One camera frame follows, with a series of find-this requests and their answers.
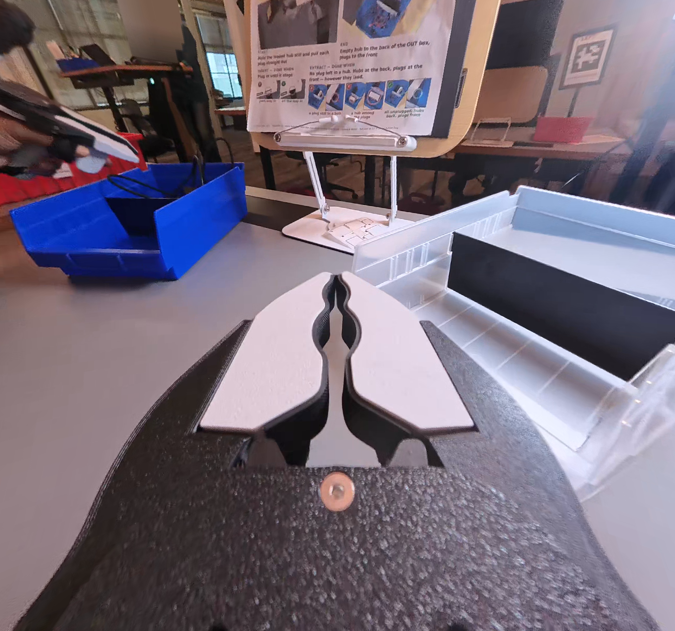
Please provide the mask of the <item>clear plastic bin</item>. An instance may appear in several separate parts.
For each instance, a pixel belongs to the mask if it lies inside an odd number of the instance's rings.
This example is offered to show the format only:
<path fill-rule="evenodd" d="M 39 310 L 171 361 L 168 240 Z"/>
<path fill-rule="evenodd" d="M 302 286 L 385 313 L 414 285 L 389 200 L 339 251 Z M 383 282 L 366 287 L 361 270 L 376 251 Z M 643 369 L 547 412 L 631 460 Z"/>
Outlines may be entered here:
<path fill-rule="evenodd" d="M 674 216 L 522 186 L 356 248 L 352 271 L 511 393 L 582 500 L 674 433 L 674 344 L 625 381 L 448 287 L 453 234 L 674 310 Z"/>

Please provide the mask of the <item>person's left hand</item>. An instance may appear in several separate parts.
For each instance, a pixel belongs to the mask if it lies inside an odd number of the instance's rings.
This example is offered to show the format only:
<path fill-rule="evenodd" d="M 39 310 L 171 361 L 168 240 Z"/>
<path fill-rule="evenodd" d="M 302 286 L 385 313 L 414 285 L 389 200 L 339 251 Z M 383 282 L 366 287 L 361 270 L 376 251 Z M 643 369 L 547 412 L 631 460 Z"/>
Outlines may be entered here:
<path fill-rule="evenodd" d="M 1 116 L 1 173 L 20 178 L 52 177 L 65 163 L 49 154 L 53 138 L 28 128 L 11 117 Z M 30 165 L 15 164 L 16 156 L 30 154 Z"/>

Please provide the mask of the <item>blue plastic bin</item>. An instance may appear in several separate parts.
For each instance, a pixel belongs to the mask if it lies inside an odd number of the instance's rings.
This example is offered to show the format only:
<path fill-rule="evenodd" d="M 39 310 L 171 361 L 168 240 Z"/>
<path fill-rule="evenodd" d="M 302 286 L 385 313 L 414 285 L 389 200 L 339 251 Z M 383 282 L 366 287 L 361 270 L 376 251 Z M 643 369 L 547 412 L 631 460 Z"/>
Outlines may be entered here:
<path fill-rule="evenodd" d="M 69 277 L 175 281 L 247 215 L 244 163 L 150 164 L 10 212 L 41 267 Z M 156 239 L 130 237 L 106 197 L 173 198 L 155 214 Z"/>

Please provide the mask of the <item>black office chair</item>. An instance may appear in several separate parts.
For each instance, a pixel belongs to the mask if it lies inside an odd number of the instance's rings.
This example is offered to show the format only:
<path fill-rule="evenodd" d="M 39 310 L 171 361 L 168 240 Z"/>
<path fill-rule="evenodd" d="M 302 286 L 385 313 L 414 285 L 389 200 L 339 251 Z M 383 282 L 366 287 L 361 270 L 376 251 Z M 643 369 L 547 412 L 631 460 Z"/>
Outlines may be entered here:
<path fill-rule="evenodd" d="M 120 114 L 127 123 L 127 127 L 131 127 L 135 134 L 141 136 L 139 147 L 145 159 L 155 160 L 158 156 L 175 151 L 173 141 L 156 132 L 136 101 L 129 98 L 123 99 Z"/>

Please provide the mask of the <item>black flat box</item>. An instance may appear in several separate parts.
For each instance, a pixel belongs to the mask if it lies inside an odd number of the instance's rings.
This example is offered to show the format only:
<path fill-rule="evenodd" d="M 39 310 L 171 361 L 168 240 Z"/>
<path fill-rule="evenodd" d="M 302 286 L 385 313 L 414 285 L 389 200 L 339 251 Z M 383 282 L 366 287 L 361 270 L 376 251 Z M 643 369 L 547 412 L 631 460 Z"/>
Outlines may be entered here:
<path fill-rule="evenodd" d="M 674 310 L 453 234 L 449 289 L 625 381 L 674 344 Z"/>

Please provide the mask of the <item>black bin divider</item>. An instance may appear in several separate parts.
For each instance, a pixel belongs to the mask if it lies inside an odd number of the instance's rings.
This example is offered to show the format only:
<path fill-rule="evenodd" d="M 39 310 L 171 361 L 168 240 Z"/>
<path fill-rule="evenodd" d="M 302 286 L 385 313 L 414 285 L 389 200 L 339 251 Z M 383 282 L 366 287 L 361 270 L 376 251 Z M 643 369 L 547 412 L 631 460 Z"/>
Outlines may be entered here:
<path fill-rule="evenodd" d="M 130 237 L 156 239 L 155 214 L 173 198 L 106 197 L 106 202 Z"/>

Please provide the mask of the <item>black framed tag sign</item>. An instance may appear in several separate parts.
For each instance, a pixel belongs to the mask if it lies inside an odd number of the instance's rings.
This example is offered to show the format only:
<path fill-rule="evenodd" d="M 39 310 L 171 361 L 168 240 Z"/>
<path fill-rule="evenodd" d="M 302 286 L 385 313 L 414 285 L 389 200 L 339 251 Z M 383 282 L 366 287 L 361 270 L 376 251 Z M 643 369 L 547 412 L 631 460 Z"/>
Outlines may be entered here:
<path fill-rule="evenodd" d="M 574 116 L 581 90 L 602 82 L 617 28 L 610 24 L 573 34 L 559 84 L 559 90 L 573 90 L 567 118 Z"/>

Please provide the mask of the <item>white paper sign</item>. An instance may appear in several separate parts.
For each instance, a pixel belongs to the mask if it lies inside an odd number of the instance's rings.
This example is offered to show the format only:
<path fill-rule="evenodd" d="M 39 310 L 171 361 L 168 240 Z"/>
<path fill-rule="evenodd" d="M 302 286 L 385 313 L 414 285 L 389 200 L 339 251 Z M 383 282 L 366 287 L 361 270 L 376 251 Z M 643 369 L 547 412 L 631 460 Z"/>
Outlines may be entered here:
<path fill-rule="evenodd" d="M 323 114 L 431 134 L 457 0 L 250 0 L 251 132 Z"/>

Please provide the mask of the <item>red storage bin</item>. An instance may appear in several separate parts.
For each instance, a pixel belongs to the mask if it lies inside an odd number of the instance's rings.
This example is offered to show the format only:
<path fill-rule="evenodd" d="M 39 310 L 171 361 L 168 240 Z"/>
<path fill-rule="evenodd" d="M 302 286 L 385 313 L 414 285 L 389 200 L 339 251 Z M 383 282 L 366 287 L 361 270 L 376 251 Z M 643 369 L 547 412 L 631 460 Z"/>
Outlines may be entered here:
<path fill-rule="evenodd" d="M 144 137 L 137 133 L 124 133 L 126 138 L 139 155 L 139 163 L 109 157 L 103 168 L 89 174 L 80 171 L 74 163 L 63 163 L 62 167 L 52 177 L 35 176 L 30 179 L 21 179 L 1 174 L 1 205 L 8 205 L 24 200 L 46 197 L 69 189 L 89 185 L 99 180 L 105 180 L 114 173 L 125 173 L 133 169 L 147 170 L 147 162 L 142 153 L 140 143 Z"/>

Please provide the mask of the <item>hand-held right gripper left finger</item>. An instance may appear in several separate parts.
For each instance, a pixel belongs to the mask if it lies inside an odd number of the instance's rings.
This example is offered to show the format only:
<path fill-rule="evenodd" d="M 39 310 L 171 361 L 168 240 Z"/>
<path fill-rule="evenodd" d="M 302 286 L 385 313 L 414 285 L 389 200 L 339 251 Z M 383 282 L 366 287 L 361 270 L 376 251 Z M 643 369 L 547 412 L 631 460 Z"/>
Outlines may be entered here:
<path fill-rule="evenodd" d="M 317 404 L 328 387 L 325 345 L 335 301 L 333 274 L 282 294 L 249 323 L 200 428 L 252 434 Z"/>

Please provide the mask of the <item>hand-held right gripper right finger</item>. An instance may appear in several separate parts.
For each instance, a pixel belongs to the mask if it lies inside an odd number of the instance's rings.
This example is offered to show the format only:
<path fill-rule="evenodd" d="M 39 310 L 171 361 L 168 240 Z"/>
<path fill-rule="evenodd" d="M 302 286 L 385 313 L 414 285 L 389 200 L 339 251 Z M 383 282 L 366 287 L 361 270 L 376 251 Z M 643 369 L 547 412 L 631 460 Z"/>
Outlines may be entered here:
<path fill-rule="evenodd" d="M 348 394 L 415 434 L 467 431 L 475 422 L 420 320 L 405 305 L 352 272 L 337 277 L 348 347 Z"/>

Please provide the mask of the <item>wooden top standing desk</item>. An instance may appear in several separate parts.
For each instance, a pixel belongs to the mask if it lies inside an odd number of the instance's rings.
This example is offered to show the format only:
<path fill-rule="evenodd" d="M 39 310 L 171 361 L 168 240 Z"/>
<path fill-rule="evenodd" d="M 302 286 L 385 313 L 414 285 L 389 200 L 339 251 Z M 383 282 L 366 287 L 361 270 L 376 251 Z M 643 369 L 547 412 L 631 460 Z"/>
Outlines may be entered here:
<path fill-rule="evenodd" d="M 115 98 L 114 87 L 128 86 L 137 79 L 165 77 L 168 75 L 188 75 L 192 67 L 183 63 L 169 65 L 126 63 L 90 67 L 74 71 L 62 71 L 61 77 L 71 81 L 75 89 L 100 88 L 114 117 L 115 127 L 121 133 L 128 132 Z"/>

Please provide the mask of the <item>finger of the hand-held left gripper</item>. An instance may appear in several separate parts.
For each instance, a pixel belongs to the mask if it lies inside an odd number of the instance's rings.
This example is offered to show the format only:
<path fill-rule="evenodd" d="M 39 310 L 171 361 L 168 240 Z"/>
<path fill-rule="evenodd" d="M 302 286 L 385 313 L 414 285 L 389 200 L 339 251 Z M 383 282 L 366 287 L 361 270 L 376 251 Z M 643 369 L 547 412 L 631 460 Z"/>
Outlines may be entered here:
<path fill-rule="evenodd" d="M 118 132 L 49 100 L 28 87 L 1 80 L 1 115 L 53 138 L 49 154 L 76 163 L 77 147 L 95 148 L 131 163 L 139 162 L 133 146 Z"/>
<path fill-rule="evenodd" d="M 83 173 L 98 174 L 105 166 L 109 156 L 95 148 L 77 147 L 76 168 Z"/>

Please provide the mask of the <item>black panel board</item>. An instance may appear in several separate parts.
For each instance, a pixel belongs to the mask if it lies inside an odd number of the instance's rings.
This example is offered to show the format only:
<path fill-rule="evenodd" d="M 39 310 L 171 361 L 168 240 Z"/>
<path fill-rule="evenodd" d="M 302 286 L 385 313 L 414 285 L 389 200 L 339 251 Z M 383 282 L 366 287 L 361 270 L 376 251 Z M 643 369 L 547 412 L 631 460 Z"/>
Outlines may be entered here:
<path fill-rule="evenodd" d="M 543 66 L 550 55 L 565 0 L 502 4 L 486 70 Z"/>

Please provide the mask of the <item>light wooden sign board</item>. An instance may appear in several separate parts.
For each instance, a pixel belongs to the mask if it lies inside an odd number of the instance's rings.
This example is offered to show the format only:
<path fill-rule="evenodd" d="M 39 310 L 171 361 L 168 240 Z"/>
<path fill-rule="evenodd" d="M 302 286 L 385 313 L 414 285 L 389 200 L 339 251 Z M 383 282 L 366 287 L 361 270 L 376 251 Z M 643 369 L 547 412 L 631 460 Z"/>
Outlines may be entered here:
<path fill-rule="evenodd" d="M 411 135 L 417 140 L 417 149 L 397 156 L 439 156 L 459 144 L 468 132 L 477 107 L 500 3 L 501 0 L 457 0 L 455 12 L 458 17 L 452 26 L 431 134 Z M 250 18 L 250 0 L 246 0 L 246 6 Z M 250 75 L 252 78 L 251 45 Z M 250 133 L 261 146 L 283 150 L 274 141 L 275 132 Z"/>

